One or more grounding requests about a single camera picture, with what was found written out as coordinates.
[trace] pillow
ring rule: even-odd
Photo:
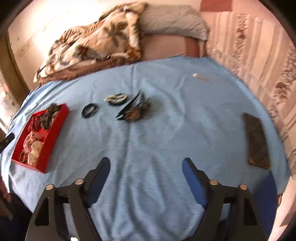
[[[167,34],[145,34],[141,38],[141,61],[163,59],[174,56],[203,57],[200,55],[199,40]]]
[[[207,28],[200,13],[189,5],[149,5],[139,16],[146,34],[171,34],[207,39]]]

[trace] wall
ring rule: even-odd
[[[34,0],[8,29],[12,52],[30,89],[34,75],[53,42],[70,27],[88,25],[112,6],[133,0]],[[199,9],[200,0],[148,0],[150,3],[190,4]]]
[[[9,97],[11,95],[7,95],[7,90],[8,88],[5,85],[4,76],[0,70],[0,119],[3,121],[3,123],[0,122],[0,141],[4,139],[1,139],[2,131],[6,131],[12,116],[18,110],[17,103],[12,104],[13,101],[10,101]]]

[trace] person's hand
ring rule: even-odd
[[[4,182],[2,181],[2,177],[0,175],[0,195],[4,197],[8,202],[11,201],[11,195],[7,192],[7,189],[4,185]]]

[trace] red tray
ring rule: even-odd
[[[58,136],[58,134],[65,122],[66,117],[68,116],[68,114],[70,112],[68,107],[66,106],[66,104],[61,104],[59,106],[61,107],[61,110],[60,110],[59,114],[57,115],[52,127],[49,130],[43,130],[42,128],[40,128],[40,130],[38,131],[38,133],[40,135],[42,135],[42,137],[43,137],[41,139],[41,141],[44,144],[43,144],[43,148],[40,152],[36,167],[32,167],[26,163],[19,162],[19,157],[20,157],[20,154],[23,150],[23,143],[25,141],[25,138],[29,134],[28,126],[29,126],[29,123],[30,123],[32,117],[35,115],[44,114],[46,112],[46,110],[39,111],[37,113],[34,113],[31,116],[31,118],[27,122],[24,130],[22,131],[22,133],[17,141],[17,144],[15,146],[15,150],[13,151],[13,154],[11,157],[12,161],[16,162],[17,164],[19,164],[23,167],[29,168],[31,170],[45,173],[46,168],[47,168],[47,162],[49,160],[50,154],[51,154],[52,149],[54,147],[54,143],[55,143],[57,136]]]

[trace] brown floral blanket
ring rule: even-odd
[[[117,5],[98,21],[65,31],[49,51],[34,77],[43,85],[52,80],[77,77],[141,58],[138,17],[145,2]]]

